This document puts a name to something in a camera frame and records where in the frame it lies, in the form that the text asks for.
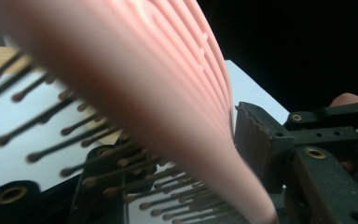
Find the metal rivet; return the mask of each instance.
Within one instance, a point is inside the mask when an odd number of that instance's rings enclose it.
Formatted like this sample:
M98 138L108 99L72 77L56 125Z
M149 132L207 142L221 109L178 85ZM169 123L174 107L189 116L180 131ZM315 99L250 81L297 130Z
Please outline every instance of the metal rivet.
M295 121L301 121L301 119L302 119L301 116L299 116L299 115L293 115L292 118Z
M0 204L14 203L27 193L27 188L23 186L6 189L0 194Z
M315 148L307 148L306 152L309 156L318 160L322 160L326 158L326 155L321 150Z

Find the pink plastic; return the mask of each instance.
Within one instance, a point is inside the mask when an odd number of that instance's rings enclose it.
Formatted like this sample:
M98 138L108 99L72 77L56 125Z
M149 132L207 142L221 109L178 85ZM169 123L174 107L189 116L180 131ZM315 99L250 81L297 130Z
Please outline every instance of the pink plastic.
M0 31L252 223L278 222L233 144L229 75L196 1L0 0Z

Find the white surface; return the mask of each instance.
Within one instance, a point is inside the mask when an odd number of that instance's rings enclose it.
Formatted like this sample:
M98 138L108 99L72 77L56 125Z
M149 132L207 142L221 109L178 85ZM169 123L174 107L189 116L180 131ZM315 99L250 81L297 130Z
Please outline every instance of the white surface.
M227 68L231 76L234 105L237 105L239 101L259 105L280 123L285 122L288 112L279 103L233 62L227 61ZM57 103L57 95L62 90L62 86L59 84L51 86L43 84L27 96L23 102L19 104L10 102L10 97L14 92L22 90L39 76L40 74L37 73L32 74L13 89L0 95L0 134L11 131L23 124L24 121ZM76 111L76 107L81 103L75 102L55 116L49 123L33 127L32 130L14 139L7 146L0 148L0 186L13 180L33 180L39 183L41 190L45 190L65 180L59 177L61 168L84 161L87 153L97 145L82 148L79 144L75 144L63 151L47 156L35 164L25 162L25 157L30 152L52 146L66 139L60 136L60 130L83 119L83 115ZM70 136L82 131L84 129L79 129ZM144 201L148 200L130 204L131 224L167 223L162 221L161 217L150 217L150 210L140 212L138 205Z

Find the black background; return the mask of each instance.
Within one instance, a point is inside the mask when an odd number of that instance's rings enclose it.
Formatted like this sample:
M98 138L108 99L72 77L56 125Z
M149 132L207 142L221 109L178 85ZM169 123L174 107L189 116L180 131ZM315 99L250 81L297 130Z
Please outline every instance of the black background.
M290 112L358 95L358 0L199 4L225 59Z

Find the black mechanical part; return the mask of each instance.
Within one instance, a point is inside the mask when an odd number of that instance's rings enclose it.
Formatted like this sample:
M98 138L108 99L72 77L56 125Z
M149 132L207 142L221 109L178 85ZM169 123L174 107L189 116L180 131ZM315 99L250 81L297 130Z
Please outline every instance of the black mechanical part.
M237 110L237 150L269 193L283 191L280 220L358 223L358 104L294 112L284 126L257 105Z
M87 160L99 157L105 150L114 149L118 145L105 145L96 147L89 153ZM155 173L156 168L147 169L137 176L118 175L116 178L109 179L109 181L106 182L98 183L97 186L90 189L87 189L82 185L83 180L87 177L101 175L118 169L119 167L117 167L115 161L120 160L121 158L123 158L123 156L130 155L117 155L117 158L112 161L99 163L91 167L86 167L83 170L83 173L81 174L77 185L75 200L73 201L73 204L71 206L71 211L68 218L69 224L129 223L128 206L126 203L123 203L122 200L128 192L123 191L119 193L116 197L107 199L105 196L103 196L103 191L106 188L112 186L123 186L128 182L144 179L146 175ZM153 183L150 183L147 187L135 189L131 191L131 193L150 190L152 185Z

